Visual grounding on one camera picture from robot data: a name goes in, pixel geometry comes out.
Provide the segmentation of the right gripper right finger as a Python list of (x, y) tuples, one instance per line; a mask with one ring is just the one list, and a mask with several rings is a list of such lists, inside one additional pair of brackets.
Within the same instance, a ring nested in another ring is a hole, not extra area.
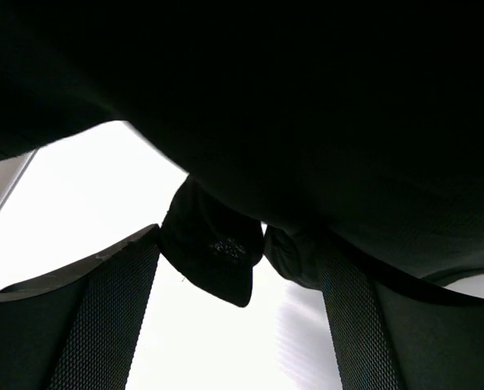
[(345, 389), (484, 389), (484, 299), (440, 288), (339, 237), (316, 243)]

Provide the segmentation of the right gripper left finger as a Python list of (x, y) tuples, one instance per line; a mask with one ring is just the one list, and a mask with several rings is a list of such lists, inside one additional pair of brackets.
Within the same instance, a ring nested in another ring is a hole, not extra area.
[(158, 225), (0, 290), (0, 389), (124, 389), (158, 265)]

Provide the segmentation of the black t-shirt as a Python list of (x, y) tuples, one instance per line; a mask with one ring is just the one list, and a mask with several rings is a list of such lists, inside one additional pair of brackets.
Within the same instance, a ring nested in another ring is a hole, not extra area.
[(0, 1), (0, 161), (110, 121), (188, 173), (162, 228), (246, 306), (315, 234), (446, 284), (484, 273), (484, 1)]

